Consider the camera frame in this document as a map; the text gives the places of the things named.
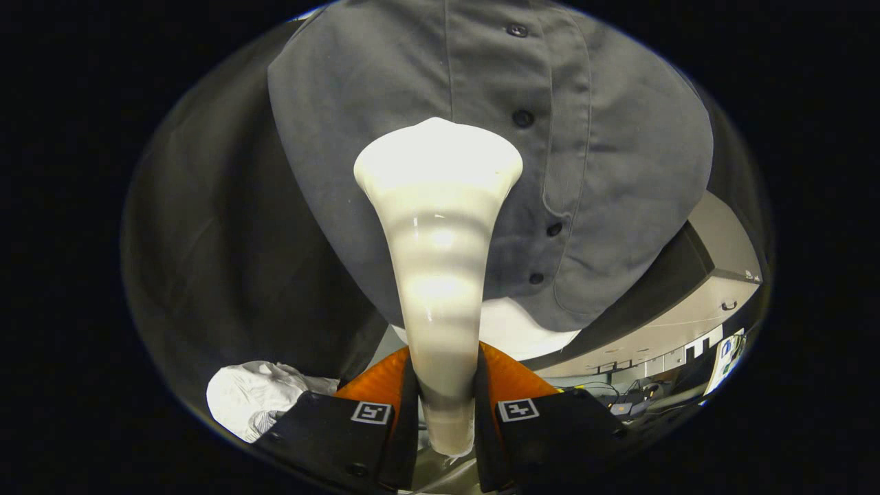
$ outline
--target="white ceramic vase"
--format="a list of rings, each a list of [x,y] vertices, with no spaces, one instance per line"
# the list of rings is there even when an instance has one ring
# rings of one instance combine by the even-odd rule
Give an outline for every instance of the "white ceramic vase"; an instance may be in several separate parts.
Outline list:
[[[523,161],[485,129],[435,117],[363,149],[355,178],[391,252],[431,446],[473,446],[473,375],[489,241]]]

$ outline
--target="gray fabric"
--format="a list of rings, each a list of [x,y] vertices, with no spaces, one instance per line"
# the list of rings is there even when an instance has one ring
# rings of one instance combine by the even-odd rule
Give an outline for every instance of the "gray fabric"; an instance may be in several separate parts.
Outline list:
[[[509,23],[528,28],[511,36]],[[352,278],[402,326],[391,257],[357,187],[358,153],[432,116],[508,139],[524,160],[489,249],[484,299],[542,327],[589,325],[629,289],[706,189],[708,114],[668,63],[544,1],[342,1],[268,67],[275,124],[305,201]],[[518,109],[535,117],[520,129]],[[557,222],[562,232],[548,237]],[[532,273],[544,276],[530,284]]]

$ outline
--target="white cloth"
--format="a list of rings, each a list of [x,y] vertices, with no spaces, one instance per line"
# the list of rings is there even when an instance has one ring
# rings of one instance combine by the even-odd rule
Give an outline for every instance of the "white cloth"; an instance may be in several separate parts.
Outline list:
[[[333,395],[335,378],[312,378],[268,361],[227,366],[215,373],[206,392],[211,416],[235,436],[254,443],[306,390]]]

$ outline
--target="black background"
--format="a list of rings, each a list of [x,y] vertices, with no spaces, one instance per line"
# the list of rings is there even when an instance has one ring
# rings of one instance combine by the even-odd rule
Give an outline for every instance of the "black background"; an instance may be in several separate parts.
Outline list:
[[[752,145],[774,203],[779,283],[726,392],[583,491],[867,492],[876,385],[859,354],[871,294],[878,302],[877,15],[614,4],[585,10],[707,87]],[[308,4],[34,6],[42,21],[18,24],[22,41],[7,46],[24,62],[22,91],[7,96],[33,109],[7,120],[22,148],[7,336],[7,448],[24,448],[7,471],[14,491],[314,492],[177,403],[132,327],[118,269],[121,206],[151,132],[213,66]]]

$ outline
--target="gray shirt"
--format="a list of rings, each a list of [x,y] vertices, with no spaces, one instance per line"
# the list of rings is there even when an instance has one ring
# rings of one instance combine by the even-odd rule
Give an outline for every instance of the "gray shirt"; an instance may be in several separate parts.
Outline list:
[[[547,1],[342,1],[268,67],[282,146],[358,286],[402,326],[381,225],[352,166],[370,142],[440,116],[524,160],[495,224],[484,299],[582,329],[627,291],[706,190],[708,113],[678,70]]]

